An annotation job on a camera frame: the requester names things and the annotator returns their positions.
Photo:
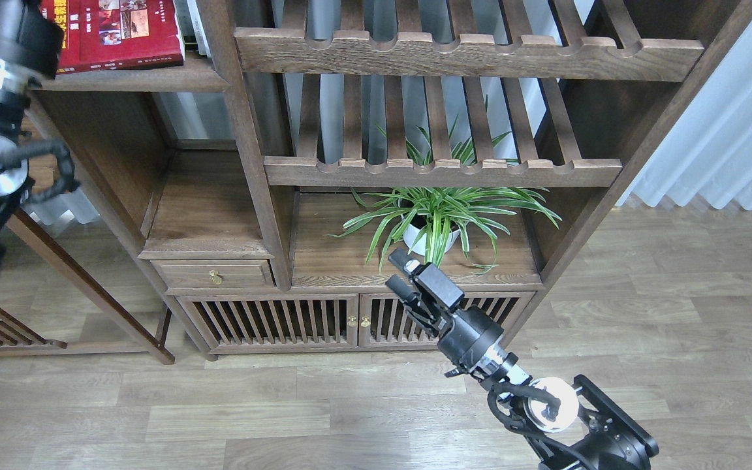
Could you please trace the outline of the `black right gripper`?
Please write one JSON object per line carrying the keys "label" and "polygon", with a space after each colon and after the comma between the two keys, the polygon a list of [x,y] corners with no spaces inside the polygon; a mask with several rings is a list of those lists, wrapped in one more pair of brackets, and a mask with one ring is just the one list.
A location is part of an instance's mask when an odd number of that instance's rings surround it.
{"label": "black right gripper", "polygon": [[433,264],[421,264],[405,249],[388,261],[408,277],[407,285],[392,275],[386,286],[397,295],[412,321],[437,339],[438,349],[456,366],[454,375],[478,380],[505,375],[505,352],[499,345],[503,328],[475,305],[462,307],[463,291]]}

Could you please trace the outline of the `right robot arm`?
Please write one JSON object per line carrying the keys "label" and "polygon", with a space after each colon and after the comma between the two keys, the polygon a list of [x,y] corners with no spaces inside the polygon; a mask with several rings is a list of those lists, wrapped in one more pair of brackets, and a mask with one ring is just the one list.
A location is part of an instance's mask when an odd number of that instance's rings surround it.
{"label": "right robot arm", "polygon": [[434,264],[402,249],[389,255],[401,270],[386,285],[409,317],[437,339],[454,366],[486,390],[493,416],[525,437],[540,469],[648,469],[657,441],[593,381],[577,375],[535,379],[502,348],[503,328],[477,306],[462,307],[463,290]]}

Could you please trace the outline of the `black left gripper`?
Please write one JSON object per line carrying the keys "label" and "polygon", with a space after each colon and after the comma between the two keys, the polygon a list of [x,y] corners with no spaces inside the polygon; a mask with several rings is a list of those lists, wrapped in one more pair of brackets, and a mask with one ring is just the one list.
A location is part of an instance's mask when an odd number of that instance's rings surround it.
{"label": "black left gripper", "polygon": [[54,80],[65,32],[39,1],[0,1],[0,59]]}

